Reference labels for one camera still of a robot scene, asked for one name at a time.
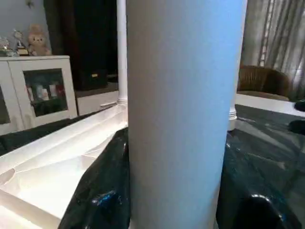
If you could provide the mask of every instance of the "white pipe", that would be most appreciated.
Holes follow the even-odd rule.
[[[244,0],[129,0],[132,227],[211,229]]]
[[[240,42],[240,46],[239,46],[239,56],[238,56],[237,61],[236,61],[237,67],[236,67],[236,73],[235,73],[234,96],[231,100],[228,130],[234,130],[235,129],[235,123],[236,123],[236,120],[237,120],[237,113],[236,113],[236,109],[235,109],[235,101],[236,101],[236,93],[237,93],[237,86],[238,86],[238,79],[239,79],[240,60],[241,60],[242,49],[243,49],[244,26],[245,26],[246,12],[247,12],[247,3],[248,3],[248,0],[244,0],[241,42]]]
[[[118,78],[119,78],[118,103],[124,104],[127,103],[128,101],[126,0],[117,0],[117,30],[118,30]]]

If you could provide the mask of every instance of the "white base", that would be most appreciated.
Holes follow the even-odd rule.
[[[118,104],[126,104],[128,103],[128,99],[118,99]]]
[[[235,129],[236,120],[237,120],[236,109],[235,109],[235,107],[231,107],[230,114],[229,114],[228,131],[232,131]]]

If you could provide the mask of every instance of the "white cylinder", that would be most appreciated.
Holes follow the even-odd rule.
[[[213,228],[243,1],[128,1],[134,229]]]
[[[126,0],[117,0],[117,30],[118,30],[118,103],[127,103],[127,29]]]
[[[242,48],[243,48],[243,38],[244,38],[244,21],[246,18],[246,12],[247,12],[247,3],[248,0],[244,0],[244,5],[243,5],[243,18],[242,18],[242,33],[241,33],[241,42],[239,46],[239,58],[237,58],[236,61],[236,73],[235,73],[235,83],[234,83],[234,95],[231,100],[231,107],[230,107],[230,113],[229,113],[229,127],[228,130],[234,130],[235,129],[235,123],[237,120],[237,113],[235,109],[235,100],[236,100],[236,93],[237,93],[237,86],[238,86],[238,79],[239,79],[239,69],[240,69],[240,59],[241,59],[241,54],[242,54]]]

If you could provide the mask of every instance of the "chair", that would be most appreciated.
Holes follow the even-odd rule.
[[[289,101],[289,78],[284,73],[274,69],[259,66],[241,66],[237,92]]]

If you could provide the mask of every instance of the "white shelf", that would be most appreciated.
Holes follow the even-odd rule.
[[[36,60],[58,60],[69,59],[70,56],[20,56],[20,57],[0,57],[0,61],[36,61]]]

